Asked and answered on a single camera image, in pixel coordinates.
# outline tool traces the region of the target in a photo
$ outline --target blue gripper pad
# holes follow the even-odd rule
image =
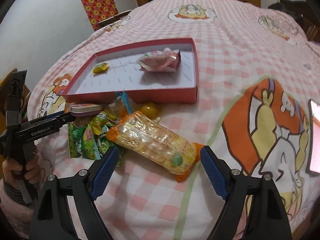
[[[227,200],[229,192],[226,188],[226,179],[205,148],[201,149],[200,160],[216,194],[221,196],[223,200]]]
[[[101,165],[100,170],[97,172],[97,175],[94,177],[92,181],[92,191],[90,195],[93,200],[96,200],[97,197],[103,195],[118,161],[119,151],[115,147],[109,154],[105,162]]]

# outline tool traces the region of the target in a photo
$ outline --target pink snack package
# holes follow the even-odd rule
[[[166,48],[164,51],[156,50],[146,53],[137,63],[143,71],[176,72],[180,62],[180,51]]]

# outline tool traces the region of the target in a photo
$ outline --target cartoon character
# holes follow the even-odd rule
[[[71,76],[69,74],[65,74],[63,77],[59,77],[53,82],[42,100],[41,108],[38,111],[38,117],[47,116],[64,110],[65,99],[61,94],[70,81]]]
[[[266,30],[271,31],[272,33],[274,33],[275,35],[285,39],[286,41],[288,41],[290,39],[290,37],[286,36],[279,28],[278,26],[276,26],[275,22],[273,19],[271,19],[270,17],[265,17],[265,16],[260,16],[259,17],[259,23],[260,25],[265,28]]]
[[[290,99],[288,98],[287,94],[285,92],[283,92],[281,112],[284,112],[285,110],[290,112],[290,117],[294,116],[294,107],[292,106],[292,103],[291,103]]]
[[[200,5],[183,5],[181,6],[178,14],[176,14],[177,18],[190,18],[194,20],[198,19],[208,19],[207,13],[205,9],[203,9]]]
[[[110,25],[108,25],[106,28],[105,28],[105,32],[111,32],[111,31],[115,31],[116,29],[118,28],[123,28],[123,26],[125,26],[128,21],[130,20],[130,16],[128,17],[125,17],[119,21],[116,21],[115,23],[112,23]]]
[[[198,21],[212,22],[216,18],[213,9],[204,9],[201,5],[181,5],[172,10],[168,18],[176,22],[195,23]]]
[[[308,153],[308,117],[280,83],[264,79],[226,114],[212,150],[245,175],[272,175],[291,220],[302,203],[300,169]],[[251,197],[247,198],[247,214]]]

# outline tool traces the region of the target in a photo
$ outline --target yellow ball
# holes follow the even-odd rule
[[[154,120],[159,115],[159,110],[155,103],[148,102],[142,105],[141,112],[151,120]]]

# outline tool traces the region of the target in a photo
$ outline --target screw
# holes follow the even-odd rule
[[[81,170],[81,171],[79,171],[79,175],[80,175],[80,176],[85,176],[85,175],[87,175],[87,173],[88,173],[87,170]]]
[[[264,178],[265,180],[271,180],[271,179],[272,179],[272,177],[271,177],[269,174],[263,175],[263,178]]]
[[[53,174],[48,176],[48,181],[53,181],[56,178]]]
[[[233,170],[231,171],[231,173],[232,173],[233,175],[235,175],[235,176],[240,175],[240,171],[237,170],[237,169],[233,169]]]

